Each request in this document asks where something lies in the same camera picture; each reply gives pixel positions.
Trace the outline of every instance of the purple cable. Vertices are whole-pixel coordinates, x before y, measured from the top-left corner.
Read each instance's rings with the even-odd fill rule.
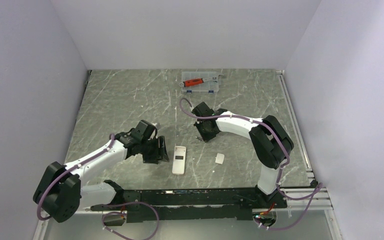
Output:
[[[102,206],[104,206],[104,207],[110,207],[110,208],[117,208],[117,207],[122,207],[122,206],[127,206],[127,205],[133,205],[133,204],[145,205],[145,206],[147,206],[148,208],[150,208],[150,209],[153,211],[153,213],[155,214],[155,217],[156,217],[156,227],[155,227],[155,230],[153,231],[153,233],[152,233],[149,237],[143,239],[143,240],[149,240],[149,239],[151,239],[152,237],[155,236],[155,234],[157,233],[158,227],[159,227],[159,225],[160,225],[160,217],[158,216],[158,212],[157,212],[157,210],[155,210],[155,208],[153,208],[151,205],[149,205],[149,204],[146,203],[146,202],[142,202],[142,201],[132,201],[132,202],[126,202],[126,203],[122,203],[122,204],[102,205]],[[110,231],[111,233],[113,233],[113,234],[115,234],[115,235],[121,237],[121,238],[124,238],[124,239],[126,239],[126,240],[133,240],[133,239],[128,238],[128,237],[126,237],[126,236],[124,236],[124,235],[118,233],[117,231],[114,231],[114,230],[112,230],[111,228],[105,226],[104,220],[105,220],[105,218],[106,218],[107,216],[109,216],[109,215],[123,215],[123,213],[121,213],[121,212],[117,212],[117,211],[112,211],[112,212],[109,212],[109,213],[103,215],[103,216],[102,216],[102,225],[103,225],[103,228],[106,229],[107,231]]]
[[[219,119],[219,118],[238,118],[238,119],[243,119],[243,120],[246,120],[246,121],[250,121],[250,118],[246,117],[246,116],[241,116],[241,115],[215,115],[215,116],[196,116],[190,112],[187,112],[183,107],[182,107],[182,101],[185,100],[188,104],[189,104],[189,107],[192,108],[192,103],[182,97],[179,101],[179,107],[181,109],[182,112],[184,112],[186,115],[188,115],[189,117],[192,117],[192,118],[195,118],[195,119],[199,119],[199,120],[208,120],[208,119]],[[288,195],[286,195],[284,192],[281,191],[281,188],[280,188],[280,181],[281,181],[281,178],[282,178],[282,172],[283,172],[283,168],[288,165],[290,162],[291,162],[291,158],[288,154],[288,151],[286,151],[285,149],[285,146],[282,144],[282,141],[279,139],[279,137],[276,135],[275,131],[267,124],[265,124],[264,122],[261,122],[261,121],[257,121],[257,120],[252,120],[252,123],[255,123],[255,124],[259,124],[263,127],[265,127],[270,133],[271,135],[273,136],[273,138],[276,140],[276,142],[279,144],[279,147],[280,149],[282,150],[283,154],[285,155],[286,157],[286,162],[281,164],[280,165],[280,170],[279,170],[279,174],[277,175],[277,179],[276,179],[276,188],[277,188],[277,191],[282,195],[284,196],[285,198],[288,198],[290,200],[304,200],[304,199],[307,199],[307,198],[310,198],[310,200],[308,201],[308,204],[306,206],[306,208],[304,209],[304,212],[301,214],[301,216],[299,216],[299,218],[297,219],[297,221],[295,221],[294,223],[292,223],[291,225],[289,226],[286,226],[286,227],[279,227],[279,228],[273,228],[273,227],[270,227],[268,229],[270,230],[274,230],[274,231],[278,231],[278,230],[287,230],[287,229],[290,229],[292,228],[293,226],[295,226],[296,224],[298,224],[301,219],[304,217],[304,215],[307,213],[307,210],[309,209],[310,207],[310,204],[313,200],[313,197],[315,194],[317,194],[320,189],[323,187],[323,184],[320,182],[315,188],[314,188],[314,191],[312,193],[310,193],[309,195],[307,196],[303,196],[303,197],[290,197]]]
[[[97,154],[89,157],[88,159],[85,159],[83,160],[82,162],[79,162],[78,164],[80,165],[84,165],[84,164],[87,164],[89,163],[90,161],[102,156],[104,153],[108,152],[107,149],[110,149],[113,147],[114,145],[114,139],[115,139],[115,135],[114,133],[111,133],[111,135],[109,135],[109,137],[111,138],[111,142],[109,143],[108,145],[108,148],[105,148],[104,150],[98,152]],[[47,217],[42,217],[41,215],[41,208],[42,208],[42,205],[44,204],[44,201],[45,201],[45,197],[49,194],[49,192],[51,191],[51,189],[55,186],[55,184],[57,184],[65,175],[67,175],[68,173],[70,173],[71,171],[79,168],[78,167],[78,164],[70,167],[69,169],[67,169],[65,172],[63,172],[61,175],[59,175],[57,178],[55,178],[55,180],[53,180],[49,186],[46,188],[45,192],[42,194],[42,196],[40,197],[40,200],[39,200],[39,203],[37,204],[37,211],[36,211],[36,214],[37,214],[37,218],[39,220],[42,220],[42,221],[45,221],[45,220],[48,220],[51,218],[51,216],[47,216]]]

